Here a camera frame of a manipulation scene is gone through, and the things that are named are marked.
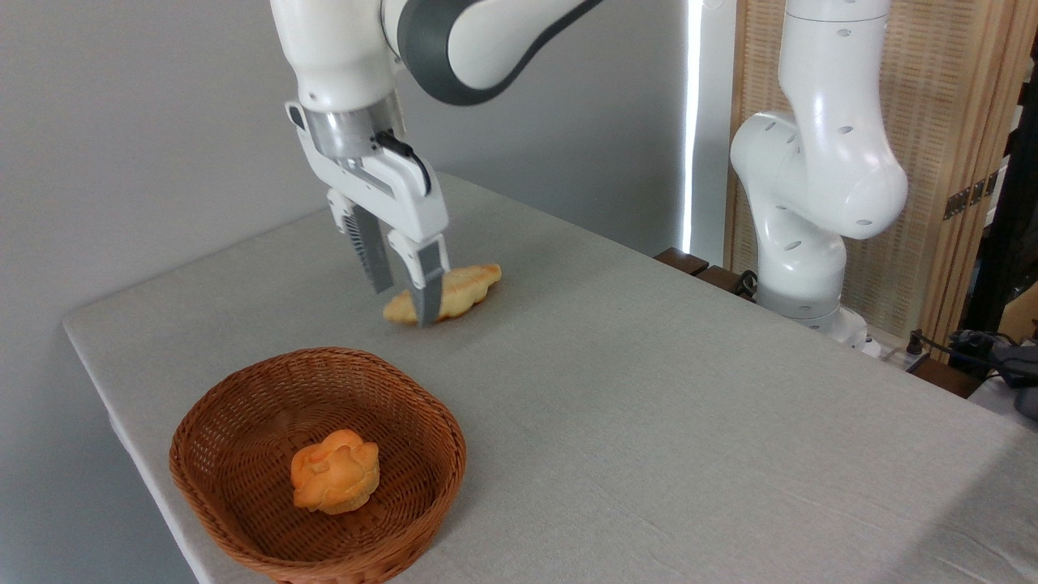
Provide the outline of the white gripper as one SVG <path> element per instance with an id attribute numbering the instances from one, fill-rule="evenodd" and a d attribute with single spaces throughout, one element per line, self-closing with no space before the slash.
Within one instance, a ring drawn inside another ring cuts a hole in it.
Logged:
<path id="1" fill-rule="evenodd" d="M 380 219 L 394 229 L 388 242 L 408 271 L 419 328 L 434 324 L 450 263 L 442 235 L 448 211 L 433 171 L 419 157 L 379 145 L 353 166 L 334 161 L 316 149 L 304 108 L 286 102 L 285 111 L 315 176 L 330 187 L 327 201 L 335 225 L 349 238 L 373 289 L 381 293 L 393 286 Z"/>

